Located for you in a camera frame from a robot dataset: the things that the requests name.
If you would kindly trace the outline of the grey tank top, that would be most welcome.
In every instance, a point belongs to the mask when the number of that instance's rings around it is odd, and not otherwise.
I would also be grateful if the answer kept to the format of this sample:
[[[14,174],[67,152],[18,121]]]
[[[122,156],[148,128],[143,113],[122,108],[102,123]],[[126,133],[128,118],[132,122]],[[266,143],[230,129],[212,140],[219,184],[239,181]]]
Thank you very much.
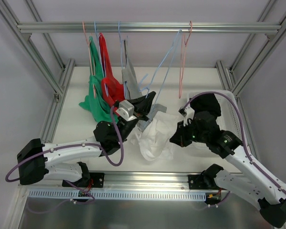
[[[122,82],[124,84],[124,97],[125,99],[137,99],[142,96],[140,92],[135,70],[131,63],[130,56],[128,54],[127,41],[123,41],[125,51],[125,68],[122,69]],[[155,104],[154,110],[148,114],[149,122],[152,121],[158,111],[166,113],[167,107],[161,104]]]

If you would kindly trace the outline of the blue hanger of grey top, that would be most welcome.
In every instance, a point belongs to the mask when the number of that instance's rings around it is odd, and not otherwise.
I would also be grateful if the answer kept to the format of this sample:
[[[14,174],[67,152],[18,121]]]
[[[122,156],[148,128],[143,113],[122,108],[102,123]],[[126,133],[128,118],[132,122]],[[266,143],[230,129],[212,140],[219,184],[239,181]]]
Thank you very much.
[[[124,65],[123,65],[123,39],[121,36],[121,22],[118,21],[118,35],[119,35],[119,42],[120,42],[120,61],[121,61],[121,71],[122,71],[122,84],[123,84],[123,94],[125,99],[128,99],[128,88],[127,88],[127,81],[124,79]]]

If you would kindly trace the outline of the white tank top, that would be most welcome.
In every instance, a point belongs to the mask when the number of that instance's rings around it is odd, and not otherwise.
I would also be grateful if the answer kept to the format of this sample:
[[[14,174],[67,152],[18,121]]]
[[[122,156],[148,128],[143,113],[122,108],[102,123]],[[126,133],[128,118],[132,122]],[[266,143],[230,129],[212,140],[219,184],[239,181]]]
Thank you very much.
[[[175,146],[169,140],[176,131],[178,121],[178,116],[158,111],[143,132],[135,130],[136,139],[132,143],[138,143],[145,160],[173,160]]]

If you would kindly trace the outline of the black tank top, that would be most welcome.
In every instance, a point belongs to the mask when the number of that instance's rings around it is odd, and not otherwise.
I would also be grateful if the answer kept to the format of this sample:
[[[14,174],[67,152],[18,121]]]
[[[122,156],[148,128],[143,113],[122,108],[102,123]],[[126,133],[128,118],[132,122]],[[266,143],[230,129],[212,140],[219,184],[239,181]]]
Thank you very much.
[[[216,118],[221,116],[221,107],[214,94],[203,94],[196,97],[190,102],[190,107],[196,113],[207,111]]]

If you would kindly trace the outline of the pink wire hanger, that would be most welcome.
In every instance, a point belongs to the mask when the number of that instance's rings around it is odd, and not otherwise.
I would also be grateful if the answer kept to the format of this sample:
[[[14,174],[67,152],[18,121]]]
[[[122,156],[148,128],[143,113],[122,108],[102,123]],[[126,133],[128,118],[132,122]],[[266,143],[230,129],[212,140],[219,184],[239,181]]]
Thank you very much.
[[[185,68],[185,59],[186,59],[186,49],[188,41],[192,34],[193,29],[193,23],[190,21],[189,23],[190,29],[188,37],[185,37],[185,34],[182,35],[182,41],[181,41],[181,54],[180,54],[180,71],[179,71],[179,90],[178,90],[178,98],[181,99],[182,97],[182,91],[183,91],[183,78],[184,78],[184,68]]]

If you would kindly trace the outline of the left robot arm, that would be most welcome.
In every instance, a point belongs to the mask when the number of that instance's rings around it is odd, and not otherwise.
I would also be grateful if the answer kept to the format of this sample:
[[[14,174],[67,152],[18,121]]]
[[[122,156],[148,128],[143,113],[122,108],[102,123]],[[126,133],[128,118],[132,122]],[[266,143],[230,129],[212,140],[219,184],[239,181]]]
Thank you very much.
[[[70,164],[71,160],[85,157],[108,157],[116,151],[124,152],[124,141],[139,121],[147,121],[151,110],[154,91],[137,99],[116,102],[118,121],[100,121],[93,136],[81,141],[64,144],[42,143],[32,139],[17,154],[21,185],[32,185],[44,179],[71,182],[85,187],[90,173],[84,162]]]

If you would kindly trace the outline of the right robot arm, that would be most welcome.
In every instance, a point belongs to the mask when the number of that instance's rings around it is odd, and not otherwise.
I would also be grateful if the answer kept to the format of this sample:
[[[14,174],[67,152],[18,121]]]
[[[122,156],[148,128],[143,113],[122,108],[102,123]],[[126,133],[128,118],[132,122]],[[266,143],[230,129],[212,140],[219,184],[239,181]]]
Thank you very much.
[[[230,174],[217,164],[205,170],[203,183],[208,189],[217,186],[235,193],[249,202],[273,227],[286,223],[286,183],[264,167],[244,142],[230,131],[220,129],[216,117],[208,111],[195,113],[180,109],[184,120],[178,122],[170,142],[187,147],[193,142],[204,143],[211,152],[235,166],[248,181]]]

